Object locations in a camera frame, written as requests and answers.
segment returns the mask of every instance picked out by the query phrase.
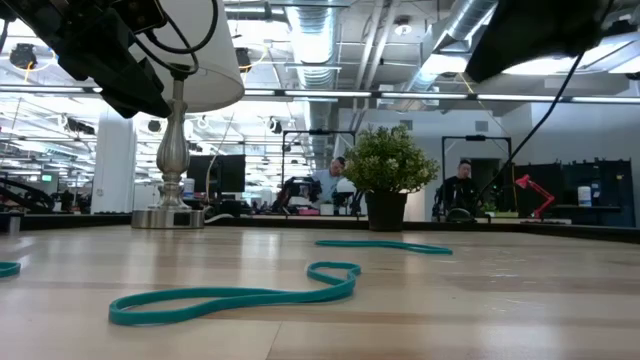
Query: lamp stand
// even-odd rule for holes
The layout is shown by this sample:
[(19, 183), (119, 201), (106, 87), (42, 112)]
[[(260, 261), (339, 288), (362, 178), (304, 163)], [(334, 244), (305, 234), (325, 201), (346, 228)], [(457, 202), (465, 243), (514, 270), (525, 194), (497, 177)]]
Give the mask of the lamp stand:
[(171, 72), (173, 96), (169, 106), (173, 110), (167, 118), (167, 129), (158, 148), (156, 165), (162, 172), (163, 185), (160, 201), (145, 210), (134, 210), (131, 227), (140, 229), (201, 229), (204, 214), (192, 210), (182, 201), (180, 178), (189, 168), (189, 149), (184, 136), (187, 103), (183, 100), (184, 81), (187, 75)]

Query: man in black jacket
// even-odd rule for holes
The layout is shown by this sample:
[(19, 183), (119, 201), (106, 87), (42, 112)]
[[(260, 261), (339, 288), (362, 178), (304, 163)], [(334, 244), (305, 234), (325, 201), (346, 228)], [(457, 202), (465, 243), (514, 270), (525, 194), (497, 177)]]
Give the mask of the man in black jacket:
[(447, 211), (453, 208), (462, 208), (474, 213), (476, 209), (474, 201), (478, 196), (478, 187), (471, 179), (471, 162), (461, 160), (458, 164), (458, 173), (445, 180), (438, 191), (440, 192), (439, 198), (444, 201)]

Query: exposed ductwork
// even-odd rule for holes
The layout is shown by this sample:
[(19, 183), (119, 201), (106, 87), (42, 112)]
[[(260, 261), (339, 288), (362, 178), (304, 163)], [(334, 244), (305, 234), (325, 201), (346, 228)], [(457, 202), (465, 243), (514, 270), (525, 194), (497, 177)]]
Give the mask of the exposed ductwork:
[(441, 31), (435, 29), (437, 24), (429, 26), (422, 46), (424, 63), (404, 90), (411, 92), (429, 90), (440, 75), (440, 72), (430, 69), (427, 63), (433, 52), (457, 42), (469, 40), (493, 14), (497, 4), (498, 0), (457, 0), (451, 8), (451, 15), (444, 20), (446, 25)]
[[(291, 25), (293, 56), (303, 64), (327, 64), (333, 60), (336, 43), (337, 10), (330, 7), (288, 7), (286, 14)], [(334, 89), (335, 70), (298, 68), (300, 85), (304, 89)], [(333, 103), (309, 101), (305, 117), (309, 129), (335, 130), (337, 111)], [(330, 154), (325, 148), (327, 137), (314, 136), (311, 145), (316, 168), (326, 167)]]
[(225, 12), (228, 20), (241, 21), (266, 21), (289, 23), (284, 9), (272, 8), (267, 2), (264, 6), (239, 4), (225, 4)]

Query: red desk lamp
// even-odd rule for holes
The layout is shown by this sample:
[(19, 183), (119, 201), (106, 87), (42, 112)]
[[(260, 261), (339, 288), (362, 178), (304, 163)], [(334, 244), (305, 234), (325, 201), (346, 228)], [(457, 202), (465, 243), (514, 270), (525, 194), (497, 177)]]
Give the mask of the red desk lamp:
[(538, 192), (538, 194), (541, 194), (542, 196), (544, 196), (547, 199), (542, 205), (540, 205), (540, 207), (538, 207), (537, 209), (533, 210), (533, 215), (537, 219), (540, 219), (542, 217), (542, 213), (544, 212), (544, 210), (547, 207), (549, 207), (549, 205), (551, 205), (551, 203), (556, 199), (555, 196), (549, 194), (549, 192), (547, 192), (547, 190), (543, 189), (540, 185), (538, 185), (535, 182), (533, 182), (529, 178), (529, 175), (525, 175), (522, 178), (516, 180), (516, 184), (518, 184), (518, 186), (520, 186), (523, 189), (526, 189), (527, 187), (530, 186), (531, 188), (533, 188), (533, 190)]

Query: green plant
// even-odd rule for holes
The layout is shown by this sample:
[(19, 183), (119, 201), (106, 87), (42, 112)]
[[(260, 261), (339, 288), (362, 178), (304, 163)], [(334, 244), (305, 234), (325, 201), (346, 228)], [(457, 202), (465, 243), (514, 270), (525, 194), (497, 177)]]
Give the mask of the green plant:
[(482, 212), (496, 212), (498, 211), (498, 207), (496, 206), (493, 200), (487, 200), (484, 202), (484, 204), (482, 204), (482, 207), (480, 207), (480, 210)]
[(369, 127), (345, 153), (344, 175), (362, 191), (416, 192), (438, 176), (439, 166), (412, 141), (407, 127)]

